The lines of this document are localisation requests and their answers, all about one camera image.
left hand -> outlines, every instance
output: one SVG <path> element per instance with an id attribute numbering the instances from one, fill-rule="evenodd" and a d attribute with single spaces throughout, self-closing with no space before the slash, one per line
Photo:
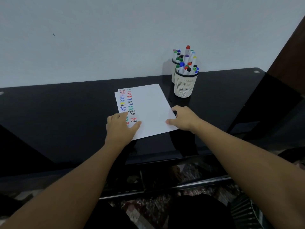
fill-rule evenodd
<path id="1" fill-rule="evenodd" d="M 129 128 L 126 124 L 127 115 L 128 112 L 116 113 L 113 116 L 108 116 L 105 144 L 120 145 L 124 148 L 131 142 L 142 122 L 138 121 Z"/>

white mesh pen holder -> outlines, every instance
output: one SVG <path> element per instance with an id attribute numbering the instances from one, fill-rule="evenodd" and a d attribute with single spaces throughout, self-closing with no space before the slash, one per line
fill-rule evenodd
<path id="1" fill-rule="evenodd" d="M 176 65 L 179 65 L 179 63 L 173 61 L 173 59 L 172 59 L 172 62 L 173 62 L 173 67 L 172 67 L 172 82 L 174 84 L 175 83 Z"/>
<path id="2" fill-rule="evenodd" d="M 181 98 L 189 97 L 192 94 L 198 74 L 182 75 L 175 70 L 175 95 Z"/>

forearm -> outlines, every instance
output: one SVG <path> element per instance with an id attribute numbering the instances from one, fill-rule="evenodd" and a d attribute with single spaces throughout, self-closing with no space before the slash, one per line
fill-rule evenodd
<path id="1" fill-rule="evenodd" d="M 118 145 L 104 145 L 20 208 L 3 228 L 83 228 L 122 149 Z"/>
<path id="2" fill-rule="evenodd" d="M 304 171 L 205 121 L 198 123 L 195 131 L 273 225 L 278 228 L 292 228 L 293 223 L 295 228 L 304 226 L 305 206 L 299 203 L 304 198 Z"/>

hand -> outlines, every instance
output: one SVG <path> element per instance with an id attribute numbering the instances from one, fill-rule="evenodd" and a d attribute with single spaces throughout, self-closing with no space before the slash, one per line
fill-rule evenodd
<path id="1" fill-rule="evenodd" d="M 122 146 L 123 149 L 129 144 L 129 142 L 131 142 L 142 122 L 138 121 L 131 128 L 129 128 L 126 124 L 127 115 L 128 112 L 116 113 L 113 116 L 108 116 L 105 144 L 119 145 Z"/>
<path id="2" fill-rule="evenodd" d="M 180 107 L 178 105 L 172 107 L 173 111 L 177 111 L 176 119 L 167 119 L 165 123 L 174 125 L 181 130 L 188 130 L 195 133 L 196 126 L 202 121 L 189 107 Z"/>

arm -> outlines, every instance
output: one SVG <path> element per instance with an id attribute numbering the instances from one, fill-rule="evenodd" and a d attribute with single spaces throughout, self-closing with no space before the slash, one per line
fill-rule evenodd
<path id="1" fill-rule="evenodd" d="M 175 106 L 167 124 L 196 134 L 275 228 L 305 228 L 305 172 L 288 161 Z"/>
<path id="2" fill-rule="evenodd" d="M 141 122 L 126 125 L 128 113 L 107 118 L 105 145 L 15 212 L 1 229 L 83 228 L 104 187 L 108 172 Z"/>

